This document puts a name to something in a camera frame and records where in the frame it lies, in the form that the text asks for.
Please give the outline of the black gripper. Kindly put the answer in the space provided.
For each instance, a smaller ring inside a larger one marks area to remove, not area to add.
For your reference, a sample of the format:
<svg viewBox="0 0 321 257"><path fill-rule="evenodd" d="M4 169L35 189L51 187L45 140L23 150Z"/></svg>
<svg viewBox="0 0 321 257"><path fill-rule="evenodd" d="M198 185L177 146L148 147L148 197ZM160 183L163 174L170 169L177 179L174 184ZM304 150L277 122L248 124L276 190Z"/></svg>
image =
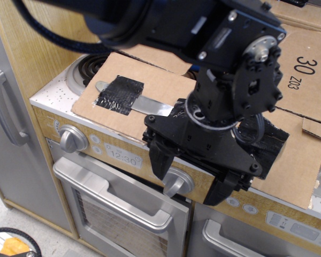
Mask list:
<svg viewBox="0 0 321 257"><path fill-rule="evenodd" d="M203 204L216 206L234 190L249 188L262 166L238 145L237 121L208 119L195 105L180 99L168 116L147 115L143 140L149 148L154 175L163 180L176 157L213 175Z"/></svg>

